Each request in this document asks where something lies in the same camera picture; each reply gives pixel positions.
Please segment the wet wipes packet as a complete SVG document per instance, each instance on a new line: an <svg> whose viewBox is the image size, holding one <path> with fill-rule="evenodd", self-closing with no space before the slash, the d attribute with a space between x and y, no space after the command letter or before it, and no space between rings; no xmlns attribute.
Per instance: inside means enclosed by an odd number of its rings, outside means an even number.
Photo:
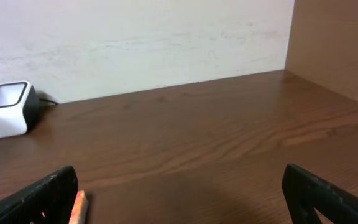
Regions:
<svg viewBox="0 0 358 224"><path fill-rule="evenodd" d="M75 199L69 224L84 224L88 209L88 199L84 190L78 191Z"/></svg>

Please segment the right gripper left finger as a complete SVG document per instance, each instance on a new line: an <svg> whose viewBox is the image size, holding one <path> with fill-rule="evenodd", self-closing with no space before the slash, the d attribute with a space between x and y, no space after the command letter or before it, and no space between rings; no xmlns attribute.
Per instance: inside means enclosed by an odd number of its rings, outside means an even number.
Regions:
<svg viewBox="0 0 358 224"><path fill-rule="evenodd" d="M73 166L65 166L0 200L0 223L68 224L78 191Z"/></svg>

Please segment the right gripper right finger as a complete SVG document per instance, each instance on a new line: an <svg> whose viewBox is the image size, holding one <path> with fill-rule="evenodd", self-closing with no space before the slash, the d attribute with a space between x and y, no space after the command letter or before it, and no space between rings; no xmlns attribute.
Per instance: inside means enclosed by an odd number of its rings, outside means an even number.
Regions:
<svg viewBox="0 0 358 224"><path fill-rule="evenodd" d="M358 197L296 164L288 164L282 191L293 223L321 223L317 212L333 223L358 223Z"/></svg>

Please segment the white barcode scanner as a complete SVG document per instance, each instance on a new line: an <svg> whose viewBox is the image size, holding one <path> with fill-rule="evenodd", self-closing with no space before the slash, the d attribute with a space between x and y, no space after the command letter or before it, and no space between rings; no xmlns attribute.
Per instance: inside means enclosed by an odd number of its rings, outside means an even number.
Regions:
<svg viewBox="0 0 358 224"><path fill-rule="evenodd" d="M28 133L39 115L40 99L30 82L0 84L0 138Z"/></svg>

